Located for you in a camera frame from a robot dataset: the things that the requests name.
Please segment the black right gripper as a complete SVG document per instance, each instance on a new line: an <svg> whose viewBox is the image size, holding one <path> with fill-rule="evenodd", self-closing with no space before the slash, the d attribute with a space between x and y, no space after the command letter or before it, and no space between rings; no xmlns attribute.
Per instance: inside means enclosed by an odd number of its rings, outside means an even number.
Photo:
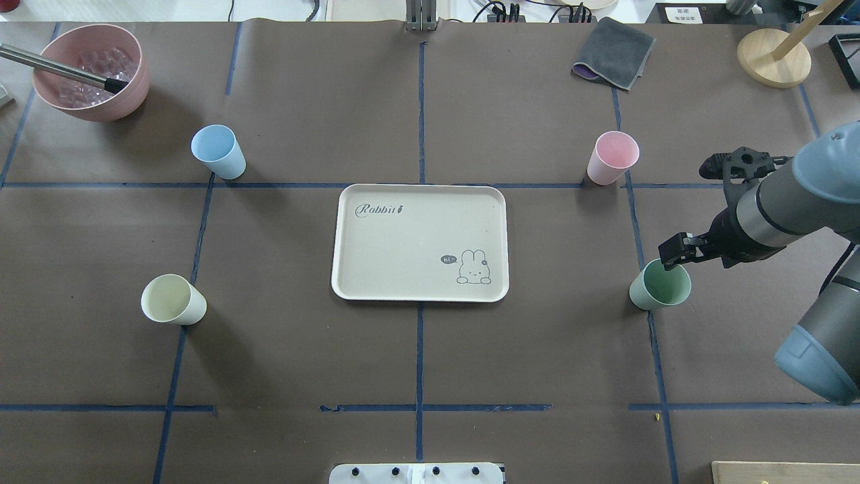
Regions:
<svg viewBox="0 0 860 484"><path fill-rule="evenodd" d="M756 242L741 229L733 208L726 208L716 215L707 233L699 237L676 233L658 245L658 256L664 270L669 272L676 266L697 263L701 256L704 260L720 258L723 267L731 268L739 263L767 259L782 250L783 246Z"/></svg>

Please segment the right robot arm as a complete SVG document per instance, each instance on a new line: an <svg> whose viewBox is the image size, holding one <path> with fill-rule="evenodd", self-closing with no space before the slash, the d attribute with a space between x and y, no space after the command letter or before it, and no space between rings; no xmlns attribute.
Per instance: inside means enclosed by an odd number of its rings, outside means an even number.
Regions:
<svg viewBox="0 0 860 484"><path fill-rule="evenodd" d="M719 259L725 268L761 261L821 229L850 242L817 299L776 351L778 368L835 405L859 395L859 125L839 126L793 157L740 147L698 169L719 179L727 208L706 233L681 232L658 246L669 270Z"/></svg>

